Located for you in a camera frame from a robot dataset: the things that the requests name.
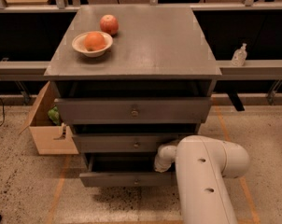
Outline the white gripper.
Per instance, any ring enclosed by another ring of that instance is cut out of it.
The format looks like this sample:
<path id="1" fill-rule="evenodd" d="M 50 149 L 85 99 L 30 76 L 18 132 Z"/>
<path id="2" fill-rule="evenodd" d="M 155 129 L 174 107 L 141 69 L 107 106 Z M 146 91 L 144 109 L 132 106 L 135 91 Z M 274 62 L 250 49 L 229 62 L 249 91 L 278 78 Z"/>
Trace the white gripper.
<path id="1" fill-rule="evenodd" d="M 158 173 L 164 173 L 170 169 L 175 161 L 173 159 L 164 159 L 159 156 L 155 157 L 154 170 Z"/>

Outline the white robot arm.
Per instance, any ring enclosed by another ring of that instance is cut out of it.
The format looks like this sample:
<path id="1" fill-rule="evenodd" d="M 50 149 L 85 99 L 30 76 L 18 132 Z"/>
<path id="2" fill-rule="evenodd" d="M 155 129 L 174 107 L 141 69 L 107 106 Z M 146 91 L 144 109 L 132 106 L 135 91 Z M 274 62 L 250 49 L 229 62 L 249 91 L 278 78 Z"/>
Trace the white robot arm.
<path id="1" fill-rule="evenodd" d="M 191 135 L 159 146 L 154 169 L 176 167 L 184 224 L 238 224 L 224 180 L 244 175 L 249 164 L 240 145 Z"/>

